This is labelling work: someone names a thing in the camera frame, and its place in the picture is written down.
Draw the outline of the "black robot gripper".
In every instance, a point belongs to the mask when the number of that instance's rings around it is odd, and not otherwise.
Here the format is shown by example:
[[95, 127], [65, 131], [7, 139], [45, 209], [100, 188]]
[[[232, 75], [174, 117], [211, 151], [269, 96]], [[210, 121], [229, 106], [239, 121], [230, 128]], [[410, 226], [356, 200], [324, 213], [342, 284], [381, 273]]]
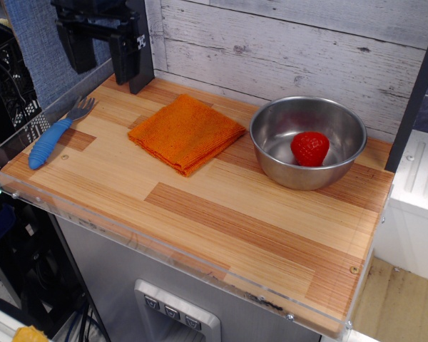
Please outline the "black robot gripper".
[[139, 14], [130, 1], [52, 1], [58, 37], [72, 69], [85, 73], [96, 66], [93, 39], [109, 39], [116, 82], [129, 82], [140, 73]]

